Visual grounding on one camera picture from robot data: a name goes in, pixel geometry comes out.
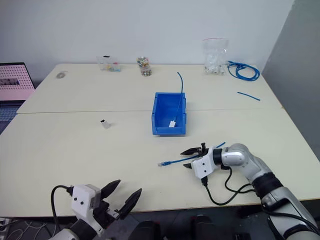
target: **gray wall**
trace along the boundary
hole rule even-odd
[[[319,0],[295,0],[262,74],[320,160]]]

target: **white wall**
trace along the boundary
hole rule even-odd
[[[57,63],[113,55],[202,64],[202,39],[229,38],[229,59],[262,70],[294,0],[0,0],[0,62],[42,80]]]

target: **plastic bag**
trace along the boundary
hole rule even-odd
[[[226,38],[207,38],[202,42],[205,55],[204,71],[207,74],[224,74],[229,40]]]

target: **small plastic container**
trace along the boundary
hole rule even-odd
[[[97,56],[96,61],[102,71],[121,72],[119,62],[112,56]]]
[[[169,127],[173,120],[175,126]],[[187,124],[185,93],[182,93],[181,99],[181,92],[156,92],[151,121],[153,135],[185,135]]]
[[[140,68],[140,72],[142,76],[150,76],[152,74],[151,67],[149,64],[149,59],[145,56],[140,56],[136,58],[136,63]]]

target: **white table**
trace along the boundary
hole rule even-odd
[[[156,92],[180,92],[184,79],[188,110],[279,109],[281,104],[260,76],[254,82],[231,76],[207,75],[202,65],[152,65],[142,76],[136,64],[122,72],[101,71],[97,64],[59,64],[18,113],[151,111]],[[56,75],[65,72],[65,77]],[[243,74],[252,74],[249,69]],[[253,95],[261,101],[237,92]]]
[[[299,200],[320,197],[320,163],[283,109],[202,110],[187,112],[185,137],[152,135],[150,111],[18,114],[0,135],[0,216],[52,216],[50,193],[55,185],[122,183],[109,198],[122,206],[139,188],[134,211],[214,207],[192,170],[175,163],[179,153],[226,141],[243,143],[262,158]],[[100,120],[112,125],[104,129]],[[209,176],[217,201],[229,172]],[[234,171],[230,186],[247,183]],[[74,215],[64,190],[55,195],[60,216]],[[229,205],[258,204],[254,193],[240,194]]]

